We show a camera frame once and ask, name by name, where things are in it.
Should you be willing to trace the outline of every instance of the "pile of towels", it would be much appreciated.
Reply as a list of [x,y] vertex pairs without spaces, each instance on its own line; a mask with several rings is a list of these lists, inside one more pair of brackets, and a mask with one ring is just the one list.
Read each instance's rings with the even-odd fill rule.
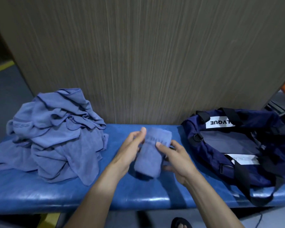
[[106,124],[79,88],[40,93],[22,105],[0,144],[0,170],[38,171],[47,182],[79,177],[90,185],[99,173]]

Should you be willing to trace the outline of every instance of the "hand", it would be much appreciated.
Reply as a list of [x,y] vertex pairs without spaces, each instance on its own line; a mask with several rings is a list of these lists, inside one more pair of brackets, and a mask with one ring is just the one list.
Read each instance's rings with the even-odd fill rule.
[[163,170],[173,172],[176,180],[180,184],[185,185],[188,178],[198,170],[183,146],[175,140],[171,141],[171,145],[173,145],[175,150],[164,146],[160,142],[156,142],[157,149],[168,157],[168,161],[171,164],[171,166],[163,166]]
[[131,162],[135,160],[139,150],[138,145],[144,141],[146,133],[145,127],[142,127],[140,131],[131,132],[112,160],[111,164],[116,167],[120,178],[128,172]]

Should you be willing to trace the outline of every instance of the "person's right hand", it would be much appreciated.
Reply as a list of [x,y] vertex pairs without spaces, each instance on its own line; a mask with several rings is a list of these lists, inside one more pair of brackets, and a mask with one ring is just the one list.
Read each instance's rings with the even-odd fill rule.
[[196,174],[198,170],[183,146],[175,140],[171,141],[171,145],[175,150],[164,146],[160,142],[156,142],[157,149],[168,157],[168,161],[171,164],[171,166],[163,166],[163,169],[173,172],[177,181],[180,184],[185,185],[188,178]]

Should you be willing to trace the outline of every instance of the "black cable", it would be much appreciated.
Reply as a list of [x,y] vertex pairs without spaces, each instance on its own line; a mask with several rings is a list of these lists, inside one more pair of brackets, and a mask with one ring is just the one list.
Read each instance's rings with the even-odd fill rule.
[[259,219],[259,222],[257,223],[257,225],[256,225],[256,227],[255,227],[255,228],[257,228],[257,227],[259,226],[259,224],[260,224],[260,222],[261,222],[262,218],[263,218],[263,214],[261,214],[261,217],[260,217],[260,219]]

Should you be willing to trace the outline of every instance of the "white label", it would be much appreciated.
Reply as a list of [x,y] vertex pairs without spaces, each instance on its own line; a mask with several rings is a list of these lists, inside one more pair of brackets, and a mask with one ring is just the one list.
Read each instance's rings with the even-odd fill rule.
[[210,117],[210,120],[206,122],[206,129],[232,126],[234,125],[229,121],[227,116]]
[[235,154],[228,153],[230,157],[236,160],[241,165],[259,165],[259,161],[257,160],[257,156],[253,154]]

